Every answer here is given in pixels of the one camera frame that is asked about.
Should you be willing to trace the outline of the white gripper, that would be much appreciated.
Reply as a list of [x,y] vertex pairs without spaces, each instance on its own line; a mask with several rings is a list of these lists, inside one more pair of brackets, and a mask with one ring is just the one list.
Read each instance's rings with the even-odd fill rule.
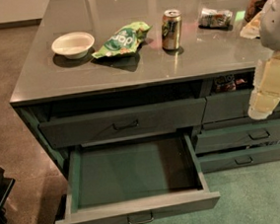
[[251,93],[247,112],[257,120],[272,115],[280,103],[280,0],[267,0],[260,19],[261,44],[276,51],[270,58],[258,60],[254,69],[253,85],[257,92]]

